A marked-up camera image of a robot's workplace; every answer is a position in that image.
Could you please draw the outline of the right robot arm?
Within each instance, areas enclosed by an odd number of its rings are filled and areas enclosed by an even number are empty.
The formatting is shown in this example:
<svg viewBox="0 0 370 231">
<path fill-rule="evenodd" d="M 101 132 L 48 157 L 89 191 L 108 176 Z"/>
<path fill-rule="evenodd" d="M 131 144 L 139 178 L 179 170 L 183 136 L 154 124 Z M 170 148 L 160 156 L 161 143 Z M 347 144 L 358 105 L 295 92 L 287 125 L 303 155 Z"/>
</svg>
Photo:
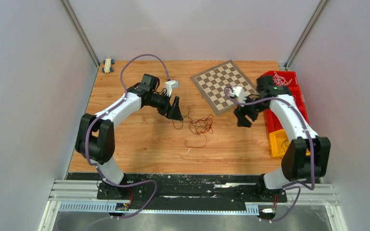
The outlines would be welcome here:
<svg viewBox="0 0 370 231">
<path fill-rule="evenodd" d="M 275 190 L 288 189 L 295 184 L 313 190 L 316 178 L 326 174 L 330 140 L 315 132 L 296 105 L 287 86 L 275 84 L 272 76 L 257 80 L 257 97 L 251 98 L 242 87 L 231 87 L 228 98 L 236 103 L 234 115 L 239 127 L 249 128 L 260 112 L 270 110 L 285 130 L 289 145 L 282 157 L 281 166 L 261 176 L 256 187 L 257 197 L 268 201 Z"/>
</svg>

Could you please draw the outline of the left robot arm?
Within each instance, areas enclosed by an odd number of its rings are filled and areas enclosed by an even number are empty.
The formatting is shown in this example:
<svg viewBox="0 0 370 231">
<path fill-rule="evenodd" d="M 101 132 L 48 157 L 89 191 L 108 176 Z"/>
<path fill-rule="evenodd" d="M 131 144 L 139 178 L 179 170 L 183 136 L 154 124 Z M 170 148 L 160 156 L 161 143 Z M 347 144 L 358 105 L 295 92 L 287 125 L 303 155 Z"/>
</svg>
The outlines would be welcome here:
<svg viewBox="0 0 370 231">
<path fill-rule="evenodd" d="M 109 107 L 94 115 L 86 113 L 80 119 L 75 150 L 86 158 L 89 165 L 96 168 L 102 181 L 110 185 L 109 192 L 116 199 L 126 197 L 129 187 L 125 173 L 113 157 L 117 126 L 144 106 L 155 108 L 167 119 L 183 120 L 180 98 L 171 98 L 179 82 L 166 81 L 161 92 L 157 91 L 159 84 L 158 77 L 144 74 L 140 82 L 127 88 Z"/>
</svg>

